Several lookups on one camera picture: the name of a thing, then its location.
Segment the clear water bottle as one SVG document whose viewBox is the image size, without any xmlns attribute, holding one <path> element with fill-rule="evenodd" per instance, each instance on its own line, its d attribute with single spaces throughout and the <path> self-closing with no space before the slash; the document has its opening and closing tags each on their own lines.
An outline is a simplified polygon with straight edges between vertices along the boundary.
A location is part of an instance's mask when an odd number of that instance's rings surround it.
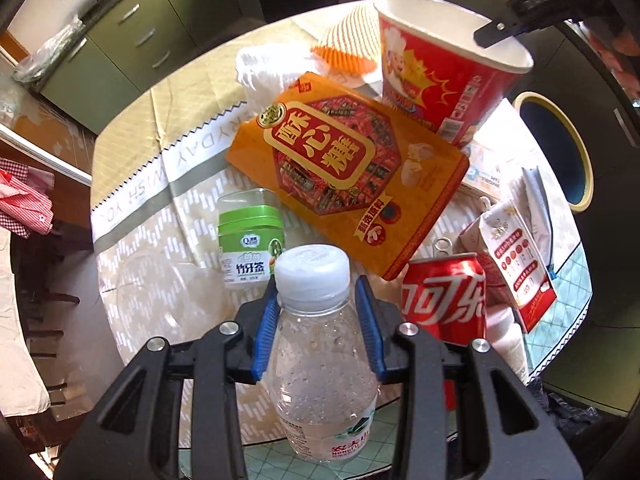
<svg viewBox="0 0 640 480">
<path fill-rule="evenodd" d="M 291 248 L 277 258 L 280 314 L 262 380 L 300 457 L 343 463 L 366 445 L 378 380 L 350 299 L 350 263 L 332 245 Z"/>
</svg>

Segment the red cola can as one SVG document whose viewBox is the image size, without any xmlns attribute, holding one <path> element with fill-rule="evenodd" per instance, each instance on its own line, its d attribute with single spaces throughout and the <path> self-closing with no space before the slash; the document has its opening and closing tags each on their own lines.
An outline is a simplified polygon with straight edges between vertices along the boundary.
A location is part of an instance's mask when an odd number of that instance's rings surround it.
<svg viewBox="0 0 640 480">
<path fill-rule="evenodd" d="M 454 252 L 447 237 L 433 243 L 434 256 L 411 261 L 401 282 L 405 320 L 452 344 L 486 335 L 486 276 L 474 252 Z"/>
</svg>

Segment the orange candy bag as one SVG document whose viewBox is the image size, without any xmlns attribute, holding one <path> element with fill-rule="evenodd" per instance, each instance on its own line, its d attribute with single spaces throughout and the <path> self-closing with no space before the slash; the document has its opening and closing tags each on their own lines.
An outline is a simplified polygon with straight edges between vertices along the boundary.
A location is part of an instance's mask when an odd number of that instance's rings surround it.
<svg viewBox="0 0 640 480">
<path fill-rule="evenodd" d="M 311 72 L 240 125 L 227 159 L 385 281 L 404 270 L 469 169 L 418 122 Z"/>
</svg>

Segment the clear plastic cup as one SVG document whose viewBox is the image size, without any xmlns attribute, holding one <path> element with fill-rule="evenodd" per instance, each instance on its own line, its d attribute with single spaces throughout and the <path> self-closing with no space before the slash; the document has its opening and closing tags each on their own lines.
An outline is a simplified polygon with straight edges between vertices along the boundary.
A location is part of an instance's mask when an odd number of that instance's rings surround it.
<svg viewBox="0 0 640 480">
<path fill-rule="evenodd" d="M 133 352 L 154 336 L 172 344 L 198 339 L 234 318 L 250 299 L 224 284 L 221 272 L 156 252 L 129 257 L 118 272 L 115 292 L 115 320 Z"/>
</svg>

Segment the green toothpick jar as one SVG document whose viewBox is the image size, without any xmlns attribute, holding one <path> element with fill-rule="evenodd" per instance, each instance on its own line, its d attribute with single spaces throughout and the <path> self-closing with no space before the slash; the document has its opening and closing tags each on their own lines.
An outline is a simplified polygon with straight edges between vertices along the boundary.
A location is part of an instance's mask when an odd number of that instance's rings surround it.
<svg viewBox="0 0 640 480">
<path fill-rule="evenodd" d="M 217 202 L 219 262 L 224 282 L 241 286 L 268 282 L 285 251 L 280 200 L 266 188 L 221 196 Z"/>
</svg>

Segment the red white milk carton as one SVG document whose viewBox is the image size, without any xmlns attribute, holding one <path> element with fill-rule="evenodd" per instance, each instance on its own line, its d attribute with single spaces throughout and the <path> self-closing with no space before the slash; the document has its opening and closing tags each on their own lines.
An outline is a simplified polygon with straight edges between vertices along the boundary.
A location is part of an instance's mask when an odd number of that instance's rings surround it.
<svg viewBox="0 0 640 480">
<path fill-rule="evenodd" d="M 525 333 L 531 332 L 555 302 L 544 259 L 516 207 L 491 206 L 460 234 L 461 245 L 483 267 L 491 304 L 507 304 Z"/>
</svg>

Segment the red instant noodle cup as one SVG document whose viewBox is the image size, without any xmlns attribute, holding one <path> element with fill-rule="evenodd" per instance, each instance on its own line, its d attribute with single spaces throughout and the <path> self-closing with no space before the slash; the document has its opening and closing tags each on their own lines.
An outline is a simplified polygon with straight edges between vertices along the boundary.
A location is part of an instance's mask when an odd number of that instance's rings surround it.
<svg viewBox="0 0 640 480">
<path fill-rule="evenodd" d="M 374 0 L 385 102 L 461 148 L 534 68 L 517 39 L 479 46 L 490 19 L 446 0 Z"/>
</svg>

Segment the toothpaste tube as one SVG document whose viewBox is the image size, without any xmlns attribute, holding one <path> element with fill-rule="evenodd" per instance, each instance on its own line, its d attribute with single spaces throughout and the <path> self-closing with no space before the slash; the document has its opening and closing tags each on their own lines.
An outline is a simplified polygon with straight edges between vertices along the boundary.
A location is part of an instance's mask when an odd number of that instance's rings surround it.
<svg viewBox="0 0 640 480">
<path fill-rule="evenodd" d="M 522 168 L 532 234 L 538 252 L 552 280 L 556 278 L 553 263 L 553 228 L 548 197 L 539 168 Z"/>
</svg>

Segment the black yellow-rimmed trash bin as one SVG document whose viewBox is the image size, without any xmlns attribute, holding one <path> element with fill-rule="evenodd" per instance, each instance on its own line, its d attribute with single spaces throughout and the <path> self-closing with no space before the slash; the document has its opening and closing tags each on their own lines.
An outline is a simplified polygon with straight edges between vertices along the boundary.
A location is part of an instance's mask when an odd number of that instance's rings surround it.
<svg viewBox="0 0 640 480">
<path fill-rule="evenodd" d="M 546 156 L 574 214 L 591 204 L 594 177 L 582 137 L 567 114 L 542 94 L 525 91 L 513 101 L 514 108 Z"/>
</svg>

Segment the green lower kitchen cabinets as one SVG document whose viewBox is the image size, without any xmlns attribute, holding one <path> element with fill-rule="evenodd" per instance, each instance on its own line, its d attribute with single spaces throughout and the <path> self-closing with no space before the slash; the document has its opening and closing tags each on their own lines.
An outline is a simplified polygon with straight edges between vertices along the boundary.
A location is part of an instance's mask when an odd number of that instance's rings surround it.
<svg viewBox="0 0 640 480">
<path fill-rule="evenodd" d="M 94 0 L 38 91 L 92 132 L 181 66 L 252 30 L 297 13 L 359 0 Z M 494 16 L 508 0 L 449 0 Z"/>
</svg>

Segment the small white bottle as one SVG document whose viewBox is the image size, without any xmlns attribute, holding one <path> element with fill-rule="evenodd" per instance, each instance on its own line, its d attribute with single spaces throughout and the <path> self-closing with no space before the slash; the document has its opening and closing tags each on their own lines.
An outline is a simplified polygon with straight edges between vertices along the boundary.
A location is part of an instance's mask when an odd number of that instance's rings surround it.
<svg viewBox="0 0 640 480">
<path fill-rule="evenodd" d="M 520 378 L 528 382 L 525 341 L 520 324 L 507 304 L 497 304 L 486 311 L 486 339 Z"/>
</svg>

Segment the patterned tablecloth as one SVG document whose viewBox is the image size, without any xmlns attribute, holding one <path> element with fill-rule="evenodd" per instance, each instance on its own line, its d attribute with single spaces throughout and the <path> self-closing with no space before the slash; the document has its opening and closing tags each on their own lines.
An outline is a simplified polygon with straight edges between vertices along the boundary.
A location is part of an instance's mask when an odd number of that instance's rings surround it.
<svg viewBox="0 0 640 480">
<path fill-rule="evenodd" d="M 309 11 L 270 24 L 286 42 L 311 47 L 354 10 L 352 3 Z M 263 44 L 257 30 L 210 50 L 145 91 L 102 131 L 96 144 L 91 187 L 91 226 L 98 255 L 99 289 L 116 346 L 127 348 L 115 320 L 117 275 L 138 252 L 220 272 L 216 203 L 250 181 L 230 169 L 226 151 L 250 117 L 236 81 L 240 49 Z M 529 369 L 541 372 L 568 344 L 585 319 L 592 297 L 588 264 L 577 226 L 548 160 L 524 122 L 526 159 L 506 196 L 525 206 L 522 168 L 538 167 L 554 231 L 554 304 L 526 335 Z"/>
</svg>

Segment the orange foam net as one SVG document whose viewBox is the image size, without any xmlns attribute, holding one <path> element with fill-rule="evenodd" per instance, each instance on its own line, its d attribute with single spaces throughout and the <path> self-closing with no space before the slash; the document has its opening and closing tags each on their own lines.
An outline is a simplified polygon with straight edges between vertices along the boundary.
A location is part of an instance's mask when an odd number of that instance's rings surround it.
<svg viewBox="0 0 640 480">
<path fill-rule="evenodd" d="M 375 72 L 381 61 L 378 14 L 360 4 L 329 28 L 311 52 L 343 72 L 363 76 Z"/>
</svg>

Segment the red checked apron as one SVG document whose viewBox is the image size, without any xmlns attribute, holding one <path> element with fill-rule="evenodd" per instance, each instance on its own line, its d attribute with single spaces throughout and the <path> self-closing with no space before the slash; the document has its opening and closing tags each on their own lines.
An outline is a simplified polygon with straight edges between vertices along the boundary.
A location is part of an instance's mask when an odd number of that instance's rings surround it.
<svg viewBox="0 0 640 480">
<path fill-rule="evenodd" d="M 6 158 L 0 167 L 2 228 L 23 238 L 49 234 L 53 204 L 48 192 L 54 188 L 54 175 Z"/>
</svg>

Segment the clear plastic bag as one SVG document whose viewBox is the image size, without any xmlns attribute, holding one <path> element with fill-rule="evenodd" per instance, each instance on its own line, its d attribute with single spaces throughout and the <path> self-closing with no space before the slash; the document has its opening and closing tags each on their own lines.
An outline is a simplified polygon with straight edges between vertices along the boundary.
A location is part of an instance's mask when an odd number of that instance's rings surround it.
<svg viewBox="0 0 640 480">
<path fill-rule="evenodd" d="M 64 51 L 77 40 L 82 21 L 75 16 L 59 32 L 50 37 L 34 54 L 23 58 L 14 68 L 13 79 L 21 84 L 30 84 L 41 79 Z"/>
</svg>

